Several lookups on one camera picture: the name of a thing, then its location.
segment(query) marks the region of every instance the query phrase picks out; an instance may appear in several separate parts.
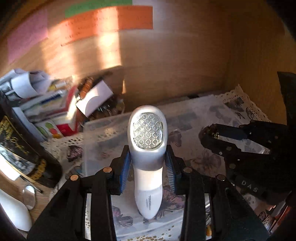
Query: brass screw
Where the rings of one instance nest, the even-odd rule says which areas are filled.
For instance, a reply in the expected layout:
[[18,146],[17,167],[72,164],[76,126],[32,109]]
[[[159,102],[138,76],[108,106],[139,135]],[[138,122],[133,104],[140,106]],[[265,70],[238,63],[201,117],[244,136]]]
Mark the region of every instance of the brass screw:
[[231,163],[231,164],[229,165],[229,168],[230,168],[230,169],[235,169],[235,167],[236,167],[236,165],[235,165],[234,163]]
[[224,175],[222,175],[222,174],[218,174],[217,176],[216,176],[216,178],[219,180],[219,181],[225,181],[226,180],[226,177],[224,176]]
[[183,171],[186,173],[191,173],[192,172],[192,168],[191,167],[184,167]]
[[79,176],[76,175],[76,174],[74,174],[74,175],[72,175],[72,176],[70,177],[70,180],[71,180],[71,181],[76,181],[78,178],[79,178]]
[[110,173],[112,171],[111,167],[104,167],[103,172]]
[[207,229],[206,229],[206,235],[207,235],[208,237],[212,236],[212,229],[211,229],[211,226],[210,226],[210,225],[207,226]]

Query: white plastic object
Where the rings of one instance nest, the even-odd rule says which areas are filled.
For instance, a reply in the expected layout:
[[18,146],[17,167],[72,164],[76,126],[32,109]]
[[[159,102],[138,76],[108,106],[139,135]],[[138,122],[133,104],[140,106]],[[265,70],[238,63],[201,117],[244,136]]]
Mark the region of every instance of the white plastic object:
[[167,123],[158,108],[145,105],[133,111],[128,123],[128,146],[134,169],[135,200],[146,219],[157,214],[162,201],[167,140]]
[[0,189],[0,203],[14,226],[26,232],[30,230],[32,227],[31,217],[22,202]]
[[0,170],[10,179],[15,181],[20,174],[8,164],[4,156],[0,154]]

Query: green paper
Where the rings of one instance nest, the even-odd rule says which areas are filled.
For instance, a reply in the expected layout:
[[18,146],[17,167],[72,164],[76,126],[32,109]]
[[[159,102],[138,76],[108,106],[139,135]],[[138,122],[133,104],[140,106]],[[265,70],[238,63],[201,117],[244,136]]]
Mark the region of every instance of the green paper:
[[102,7],[111,7],[119,5],[133,5],[133,0],[91,0],[74,4],[65,11],[65,17],[69,18],[76,14],[95,10]]

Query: clear plastic container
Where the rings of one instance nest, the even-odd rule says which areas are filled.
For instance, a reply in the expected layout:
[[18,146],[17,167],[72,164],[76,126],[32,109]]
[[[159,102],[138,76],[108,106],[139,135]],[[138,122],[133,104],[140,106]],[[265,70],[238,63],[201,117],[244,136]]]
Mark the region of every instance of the clear plastic container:
[[[183,158],[187,166],[201,174],[225,175],[224,160],[221,156],[204,149],[200,144],[200,130],[213,123],[224,125],[248,124],[249,119],[238,116],[215,96],[205,96],[182,102],[158,106],[166,117],[168,145],[176,156]],[[84,173],[94,175],[109,166],[112,159],[121,155],[128,144],[127,125],[131,113],[88,122],[84,126]],[[243,148],[244,141],[236,143]],[[256,152],[262,152],[254,145]],[[126,189],[120,196],[112,196],[113,218],[118,240],[148,236],[154,239],[178,240],[180,235],[184,196],[175,196],[168,185],[166,171],[163,173],[163,202],[152,220],[145,220],[138,212],[133,192],[133,168],[131,166]]]

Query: butterfly print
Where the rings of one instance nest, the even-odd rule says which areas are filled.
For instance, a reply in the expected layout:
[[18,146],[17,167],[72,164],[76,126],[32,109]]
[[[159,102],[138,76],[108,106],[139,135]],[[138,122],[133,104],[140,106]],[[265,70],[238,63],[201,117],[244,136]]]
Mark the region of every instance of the butterfly print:
[[241,118],[244,118],[245,119],[245,117],[241,113],[235,112],[235,114],[239,117],[239,119],[241,119]]
[[221,166],[221,157],[213,154],[207,149],[202,152],[202,157],[190,160],[193,166],[197,165],[197,170],[200,174],[216,176],[216,172]]
[[252,153],[257,153],[257,151],[254,148],[251,148],[249,146],[244,147],[245,152],[252,152]]
[[108,158],[109,156],[110,156],[110,155],[109,155],[108,153],[102,151],[102,153],[101,153],[101,158],[102,158],[102,159],[106,159],[106,158]]
[[[153,220],[164,217],[166,212],[172,213],[174,210],[180,210],[184,208],[184,206],[185,197],[183,195],[175,195],[170,186],[165,185],[163,186],[163,199],[161,201],[160,208]],[[143,222],[145,224],[149,224],[153,221],[144,218]]]
[[246,108],[246,113],[250,120],[256,120],[254,113],[251,111],[250,107]]
[[224,116],[220,113],[219,109],[224,109],[223,106],[211,106],[210,112],[215,112],[215,116],[218,119],[222,119],[226,124],[228,124],[231,121],[231,118]]
[[235,100],[225,103],[225,105],[232,110],[235,110],[238,112],[244,112],[244,109],[242,108],[243,103],[244,101],[239,97]]
[[170,143],[175,143],[175,145],[177,147],[181,147],[182,146],[182,135],[179,131],[175,130],[172,131],[169,135],[168,135],[168,145]]
[[129,227],[133,225],[133,218],[131,216],[123,216],[118,207],[112,206],[112,213],[115,226]]
[[75,161],[78,158],[82,157],[83,148],[80,146],[69,146],[68,153],[67,153],[67,159],[69,162]]
[[181,131],[187,131],[192,129],[191,121],[196,120],[198,117],[194,112],[180,114],[174,117],[168,117],[166,119],[168,126],[173,126]]
[[266,217],[267,215],[263,211],[258,215],[258,218],[261,220],[261,222],[263,222],[266,219]]

